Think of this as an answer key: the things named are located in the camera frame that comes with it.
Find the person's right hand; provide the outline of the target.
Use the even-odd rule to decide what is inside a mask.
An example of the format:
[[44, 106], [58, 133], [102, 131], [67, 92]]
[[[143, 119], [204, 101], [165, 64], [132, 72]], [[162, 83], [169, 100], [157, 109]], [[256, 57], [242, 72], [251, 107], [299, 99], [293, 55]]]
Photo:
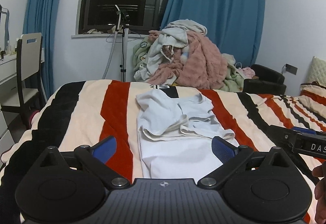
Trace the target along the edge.
[[325, 224], [326, 205], [325, 205], [325, 162], [312, 170], [314, 177], [323, 177], [314, 189], [314, 196], [317, 200], [315, 221], [318, 224]]

